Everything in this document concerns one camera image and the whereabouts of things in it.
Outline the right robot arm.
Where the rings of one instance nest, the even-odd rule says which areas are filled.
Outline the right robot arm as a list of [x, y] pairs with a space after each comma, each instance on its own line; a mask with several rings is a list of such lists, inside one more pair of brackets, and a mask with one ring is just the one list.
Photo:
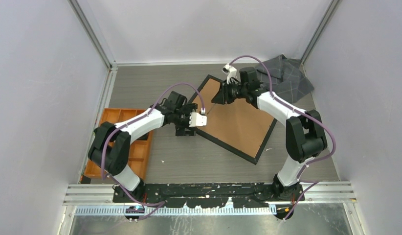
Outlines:
[[227, 64], [223, 67], [227, 78], [212, 98], [215, 104], [230, 104], [244, 99], [282, 123], [286, 131], [285, 146], [288, 157], [282, 169], [274, 176], [270, 192], [279, 201], [287, 200], [297, 190], [306, 165], [327, 148], [327, 140], [319, 112], [292, 106], [258, 79], [253, 67], [237, 70]]

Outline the orange wooden divided tray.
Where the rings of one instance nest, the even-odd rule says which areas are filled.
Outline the orange wooden divided tray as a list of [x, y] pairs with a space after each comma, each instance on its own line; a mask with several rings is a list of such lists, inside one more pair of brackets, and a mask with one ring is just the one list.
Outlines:
[[[111, 123], [123, 122], [144, 112], [144, 109], [106, 108], [103, 111], [100, 123], [102, 124], [106, 121]], [[142, 179], [146, 178], [153, 136], [153, 131], [148, 132], [135, 140], [130, 146], [128, 166]], [[88, 160], [83, 176], [91, 179], [101, 178], [100, 167]]]

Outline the grey checked cloth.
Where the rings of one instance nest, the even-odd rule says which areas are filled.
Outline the grey checked cloth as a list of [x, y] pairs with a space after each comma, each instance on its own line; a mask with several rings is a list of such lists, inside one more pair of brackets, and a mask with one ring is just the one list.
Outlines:
[[300, 70], [300, 60], [280, 54], [258, 64], [255, 69], [264, 87], [272, 83], [272, 91], [288, 103], [296, 103], [314, 90], [310, 80]]

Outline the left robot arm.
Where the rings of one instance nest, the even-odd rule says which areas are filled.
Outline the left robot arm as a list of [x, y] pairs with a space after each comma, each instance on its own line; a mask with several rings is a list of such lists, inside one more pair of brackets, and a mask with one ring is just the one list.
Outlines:
[[106, 121], [94, 130], [88, 158], [125, 189], [127, 199], [137, 203], [144, 195], [144, 181], [128, 165], [130, 146], [145, 134], [171, 123], [179, 128], [205, 126], [205, 105], [189, 103], [186, 96], [171, 92], [129, 120]]

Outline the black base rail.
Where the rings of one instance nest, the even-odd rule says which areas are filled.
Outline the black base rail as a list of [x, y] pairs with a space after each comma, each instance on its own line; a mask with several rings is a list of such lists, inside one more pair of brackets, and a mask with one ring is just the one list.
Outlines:
[[145, 184], [137, 193], [125, 193], [113, 185], [113, 202], [131, 203], [132, 199], [148, 204], [150, 207], [162, 205], [165, 208], [202, 209], [222, 208], [231, 202], [236, 209], [267, 207], [269, 202], [295, 203], [303, 201], [300, 184], [284, 190], [276, 189], [271, 183], [176, 183]]

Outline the black picture frame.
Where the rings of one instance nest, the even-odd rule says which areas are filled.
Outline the black picture frame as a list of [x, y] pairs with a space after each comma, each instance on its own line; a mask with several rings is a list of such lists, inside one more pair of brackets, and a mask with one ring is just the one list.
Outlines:
[[236, 99], [226, 105], [212, 103], [211, 100], [217, 93], [220, 83], [220, 79], [207, 75], [198, 87], [206, 108], [207, 125], [192, 127], [191, 130], [256, 165], [277, 120], [254, 108], [244, 99]]

